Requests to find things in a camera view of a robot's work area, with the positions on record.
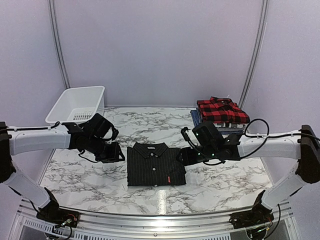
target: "red plaid shirt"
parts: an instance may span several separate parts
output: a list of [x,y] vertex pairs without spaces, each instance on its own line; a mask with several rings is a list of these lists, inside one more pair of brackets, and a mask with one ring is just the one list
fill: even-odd
[[230,98],[211,97],[210,100],[196,101],[203,121],[214,123],[247,124],[250,117]]

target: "marble surface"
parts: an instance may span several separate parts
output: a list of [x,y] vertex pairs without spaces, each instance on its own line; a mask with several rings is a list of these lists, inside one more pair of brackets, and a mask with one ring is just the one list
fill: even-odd
[[[117,141],[126,147],[139,143],[166,143],[187,147],[180,131],[193,128],[191,108],[108,108],[104,116],[119,130]],[[91,153],[85,157],[94,160]],[[127,161],[91,163],[76,150],[57,149],[41,185],[65,207],[118,214],[195,214],[252,205],[271,186],[259,158],[227,161],[218,166],[202,163],[186,167],[186,185],[127,186]]]

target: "stack of folded clothes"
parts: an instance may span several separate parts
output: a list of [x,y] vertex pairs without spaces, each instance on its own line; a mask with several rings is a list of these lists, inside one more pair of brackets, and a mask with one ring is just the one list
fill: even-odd
[[194,126],[212,121],[223,135],[242,134],[250,117],[230,98],[211,97],[210,100],[198,100],[198,108],[191,110]]

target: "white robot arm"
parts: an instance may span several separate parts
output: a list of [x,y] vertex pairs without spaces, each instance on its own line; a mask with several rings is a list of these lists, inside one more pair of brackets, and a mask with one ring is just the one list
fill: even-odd
[[[109,129],[112,129],[112,137],[103,138]],[[97,162],[124,161],[119,144],[113,141],[118,133],[112,123],[99,114],[81,125],[71,122],[52,127],[18,128],[7,127],[0,122],[0,183],[38,206],[37,218],[61,224],[62,220],[65,222],[72,215],[75,218],[70,226],[76,227],[78,221],[75,219],[78,219],[79,213],[59,208],[53,194],[25,175],[11,156],[44,149],[78,149],[93,153]]]
[[[240,161],[249,157],[282,157],[297,160],[283,178],[257,196],[252,210],[236,212],[230,216],[230,223],[235,229],[273,220],[272,210],[281,201],[295,194],[303,186],[320,181],[319,138],[309,125],[303,125],[300,130],[292,132],[267,135],[230,134],[223,138],[212,122],[203,122],[192,130],[199,145],[191,141],[188,130],[185,127],[181,133],[191,147],[183,148],[178,158],[185,166],[202,162],[213,166],[223,164],[226,160]],[[207,163],[212,159],[218,159],[220,162]]]

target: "laundry basket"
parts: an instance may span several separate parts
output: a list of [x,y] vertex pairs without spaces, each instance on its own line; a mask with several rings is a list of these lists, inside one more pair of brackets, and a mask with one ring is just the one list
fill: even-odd
[[105,110],[104,86],[75,87],[65,90],[46,116],[48,124],[84,123]]

